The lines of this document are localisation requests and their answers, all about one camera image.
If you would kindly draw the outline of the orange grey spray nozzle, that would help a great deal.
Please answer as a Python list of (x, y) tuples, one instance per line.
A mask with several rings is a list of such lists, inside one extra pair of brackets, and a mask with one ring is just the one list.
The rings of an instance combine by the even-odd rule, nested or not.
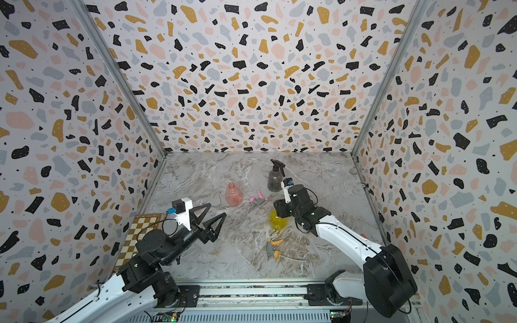
[(276, 249), (276, 246), (279, 246), (283, 242), (284, 242), (284, 239), (280, 239), (280, 240), (272, 240), (270, 238), (267, 239), (266, 254), (267, 254), (268, 259), (271, 259), (271, 258), (279, 259), (281, 257), (281, 253), (279, 250)]

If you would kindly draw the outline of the smoky grey spray bottle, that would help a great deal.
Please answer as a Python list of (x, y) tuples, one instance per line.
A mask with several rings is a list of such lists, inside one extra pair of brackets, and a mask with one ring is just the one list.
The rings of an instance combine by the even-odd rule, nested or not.
[(282, 190), (281, 183), (284, 179), (284, 173), (281, 168), (274, 166), (269, 172), (267, 188), (271, 192), (279, 192)]

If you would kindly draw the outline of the yellow spray bottle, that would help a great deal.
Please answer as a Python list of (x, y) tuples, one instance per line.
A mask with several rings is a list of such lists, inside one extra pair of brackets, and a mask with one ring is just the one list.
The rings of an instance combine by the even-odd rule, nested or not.
[(269, 214), (269, 225), (274, 231), (282, 231), (288, 226), (289, 220), (281, 218), (277, 215), (277, 211), (273, 209)]

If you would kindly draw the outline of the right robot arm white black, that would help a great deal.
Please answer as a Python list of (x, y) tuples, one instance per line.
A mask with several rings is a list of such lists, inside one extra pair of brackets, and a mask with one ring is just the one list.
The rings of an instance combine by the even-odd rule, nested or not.
[(382, 246), (348, 228), (311, 199), (311, 190), (292, 179), (284, 180), (281, 188), (284, 197), (274, 202), (277, 216), (292, 217), (302, 233), (331, 243), (362, 270), (358, 274), (336, 271), (323, 284), (308, 288), (306, 300), (336, 305), (363, 300), (386, 318), (411, 304), (417, 285), (395, 245)]

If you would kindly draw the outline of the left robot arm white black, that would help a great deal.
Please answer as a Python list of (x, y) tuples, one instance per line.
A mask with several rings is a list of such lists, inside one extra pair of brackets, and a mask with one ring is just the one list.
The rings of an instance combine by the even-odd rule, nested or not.
[(52, 322), (125, 322), (140, 313), (164, 308), (179, 314), (197, 305), (198, 285), (178, 286), (165, 270), (195, 242), (215, 242), (227, 215), (211, 219), (206, 203), (185, 211), (187, 227), (173, 235), (149, 231), (137, 242), (137, 254), (124, 264), (97, 291), (52, 318)]

